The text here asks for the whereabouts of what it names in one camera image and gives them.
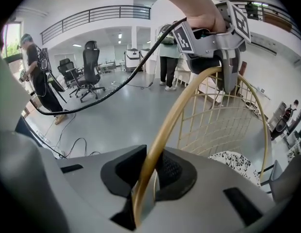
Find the black office chair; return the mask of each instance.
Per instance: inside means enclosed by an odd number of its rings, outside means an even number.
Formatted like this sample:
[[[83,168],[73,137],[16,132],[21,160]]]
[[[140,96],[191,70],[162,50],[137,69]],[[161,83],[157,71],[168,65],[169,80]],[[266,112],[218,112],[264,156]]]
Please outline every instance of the black office chair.
[[[98,66],[98,58],[99,58],[100,50],[97,48],[96,41],[88,41],[83,50],[83,59],[84,59],[84,80],[82,80],[82,84],[88,89],[86,93],[81,97],[81,102],[83,102],[83,98],[87,96],[87,94],[92,93],[98,99],[98,95],[94,92],[95,90],[102,89],[105,91],[105,87],[94,87],[101,77],[100,74],[95,74],[95,68]]]
[[[59,72],[63,75],[64,81],[68,88],[72,88],[76,85],[78,85],[75,81],[75,79],[80,79],[83,75],[82,73],[79,73],[75,68],[73,62],[70,61],[70,59],[66,58],[64,60],[60,60],[60,65],[58,66]],[[78,98],[77,93],[79,91],[79,87],[73,90],[69,97],[71,98],[71,94],[75,93],[75,96]]]

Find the white machine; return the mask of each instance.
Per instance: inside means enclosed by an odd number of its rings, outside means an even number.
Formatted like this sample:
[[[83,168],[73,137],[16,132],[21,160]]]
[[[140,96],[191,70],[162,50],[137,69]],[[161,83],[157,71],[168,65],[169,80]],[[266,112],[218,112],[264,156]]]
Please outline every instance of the white machine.
[[[140,63],[140,51],[138,49],[127,49],[125,51],[125,68],[127,72],[133,72]]]
[[[142,61],[142,59],[145,57],[145,55],[150,51],[150,49],[141,49],[140,52],[140,62]],[[146,63],[143,65],[143,71],[146,72]]]

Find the metal railing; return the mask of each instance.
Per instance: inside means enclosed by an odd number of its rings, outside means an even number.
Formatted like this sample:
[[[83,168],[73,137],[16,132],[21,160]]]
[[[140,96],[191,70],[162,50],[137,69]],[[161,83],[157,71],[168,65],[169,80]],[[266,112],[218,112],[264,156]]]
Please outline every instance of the metal railing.
[[[263,21],[287,32],[292,33],[301,40],[301,32],[296,22],[288,12],[280,7],[264,2],[250,0],[230,0],[234,5],[240,8],[249,19]]]
[[[44,45],[56,36],[86,23],[128,17],[149,20],[151,18],[151,8],[138,5],[111,5],[81,11],[58,21],[40,33],[42,44]]]

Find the light green shirt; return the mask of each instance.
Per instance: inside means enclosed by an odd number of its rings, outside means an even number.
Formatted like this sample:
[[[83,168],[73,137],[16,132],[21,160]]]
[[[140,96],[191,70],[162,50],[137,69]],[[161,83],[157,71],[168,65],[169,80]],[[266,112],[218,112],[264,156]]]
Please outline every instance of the light green shirt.
[[[180,52],[177,44],[160,44],[159,49],[160,57],[170,57],[179,59]]]

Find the wire mesh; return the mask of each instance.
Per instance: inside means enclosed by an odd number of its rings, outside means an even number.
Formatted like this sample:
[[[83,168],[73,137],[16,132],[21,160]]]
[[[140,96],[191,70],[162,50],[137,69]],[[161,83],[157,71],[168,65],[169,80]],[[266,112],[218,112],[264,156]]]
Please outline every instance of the wire mesh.
[[[208,76],[191,95],[180,115],[178,149],[205,157],[221,151],[244,154],[242,141],[251,121],[259,119],[258,104],[240,79],[228,94],[219,90],[221,81],[218,72]]]

